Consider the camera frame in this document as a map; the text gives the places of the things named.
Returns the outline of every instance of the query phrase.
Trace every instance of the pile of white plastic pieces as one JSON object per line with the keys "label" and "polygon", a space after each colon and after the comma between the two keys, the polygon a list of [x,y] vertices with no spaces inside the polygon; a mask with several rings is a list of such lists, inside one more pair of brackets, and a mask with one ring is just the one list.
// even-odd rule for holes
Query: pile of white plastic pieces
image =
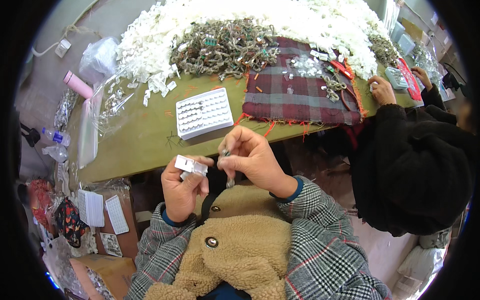
{"label": "pile of white plastic pieces", "polygon": [[149,82],[151,91],[161,91],[165,82],[157,79],[174,74],[169,64],[172,47],[179,46],[192,22],[242,18],[273,25],[276,36],[316,43],[325,52],[338,49],[362,79],[377,71],[368,34],[389,39],[363,0],[167,0],[164,6],[157,2],[150,11],[142,11],[122,34],[117,50],[119,64],[126,67],[122,76]]}

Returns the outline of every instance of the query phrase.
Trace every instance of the blue sleeve cuff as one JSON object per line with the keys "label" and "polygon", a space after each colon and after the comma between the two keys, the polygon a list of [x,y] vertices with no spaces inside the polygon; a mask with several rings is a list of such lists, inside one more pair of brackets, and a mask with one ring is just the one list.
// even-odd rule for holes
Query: blue sleeve cuff
{"label": "blue sleeve cuff", "polygon": [[173,222],[172,220],[170,220],[170,218],[167,216],[167,210],[164,209],[163,212],[162,212],[162,218],[163,220],[165,221],[165,223],[169,224],[170,226],[172,227],[183,227],[187,224],[188,222],[188,219],[186,219],[185,221],[183,222]]}
{"label": "blue sleeve cuff", "polygon": [[272,193],[269,193],[272,197],[276,198],[276,200],[278,202],[281,202],[281,203],[289,203],[289,202],[292,202],[295,198],[298,197],[298,195],[300,195],[301,193],[301,190],[303,189],[303,181],[300,179],[300,178],[297,178],[297,177],[294,177],[296,180],[297,180],[297,189],[295,190],[295,192],[290,196],[288,197],[287,199],[284,199],[284,198],[278,198],[277,196],[275,196],[274,194]]}

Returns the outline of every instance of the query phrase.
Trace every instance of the woman's left hand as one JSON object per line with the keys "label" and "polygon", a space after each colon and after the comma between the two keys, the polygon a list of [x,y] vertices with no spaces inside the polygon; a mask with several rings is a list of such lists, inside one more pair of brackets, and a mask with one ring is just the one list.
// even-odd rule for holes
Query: woman's left hand
{"label": "woman's left hand", "polygon": [[[213,159],[204,156],[186,156],[209,167],[213,166]],[[183,170],[175,167],[175,156],[162,173],[163,195],[167,216],[173,222],[183,222],[195,209],[195,199],[208,195],[208,179],[199,173],[192,173],[183,182],[180,174]]]}

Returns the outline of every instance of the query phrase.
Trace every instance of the plaid cloth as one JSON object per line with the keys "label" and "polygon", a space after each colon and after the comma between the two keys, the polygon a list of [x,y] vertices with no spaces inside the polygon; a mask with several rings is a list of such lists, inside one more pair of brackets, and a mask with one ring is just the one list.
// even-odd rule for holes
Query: plaid cloth
{"label": "plaid cloth", "polygon": [[[287,299],[391,299],[388,287],[370,274],[365,251],[347,212],[310,180],[291,202],[277,202],[293,218],[292,246],[285,276]],[[138,243],[137,272],[125,299],[143,299],[155,282],[172,284],[181,258],[195,228],[191,216],[187,225],[168,225],[160,203]]]}
{"label": "plaid cloth", "polygon": [[[285,121],[312,121],[328,125],[355,125],[361,122],[363,116],[353,97],[344,91],[344,98],[351,111],[348,111],[339,99],[333,103],[327,98],[327,92],[321,87],[325,86],[323,79],[302,78],[294,73],[292,80],[286,81],[282,71],[287,70],[285,59],[291,59],[301,54],[310,55],[310,46],[294,40],[278,37],[281,54],[277,56],[275,66],[267,66],[258,73],[250,70],[247,82],[247,92],[243,112],[256,118],[267,120]],[[353,91],[352,83],[345,76],[340,78]],[[291,84],[293,94],[287,94],[288,85]]]}

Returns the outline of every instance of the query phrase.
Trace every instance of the hand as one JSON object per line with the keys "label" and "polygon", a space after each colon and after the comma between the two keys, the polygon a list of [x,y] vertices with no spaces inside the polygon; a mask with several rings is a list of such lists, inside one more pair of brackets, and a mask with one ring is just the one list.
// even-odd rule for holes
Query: hand
{"label": "hand", "polygon": [[372,85],[372,95],[378,104],[396,104],[395,94],[393,93],[391,84],[387,80],[375,75],[368,80],[368,84]]}
{"label": "hand", "polygon": [[217,166],[228,177],[233,178],[235,171],[240,171],[257,187],[280,198],[293,195],[297,189],[297,180],[282,171],[267,139],[258,133],[236,126],[220,143],[218,152],[223,149],[230,151],[230,156],[221,156]]}
{"label": "hand", "polygon": [[427,91],[430,91],[433,88],[430,79],[428,78],[427,72],[420,67],[411,68],[412,74],[417,76],[420,79],[421,83],[427,88]]}
{"label": "hand", "polygon": [[[199,163],[213,166],[213,159],[203,156],[186,156]],[[192,173],[183,182],[180,174],[183,170],[175,167],[177,157],[169,162],[162,173],[163,196],[167,206],[167,216],[173,222],[183,222],[195,209],[197,194],[202,198],[208,195],[208,179],[199,173]]]}

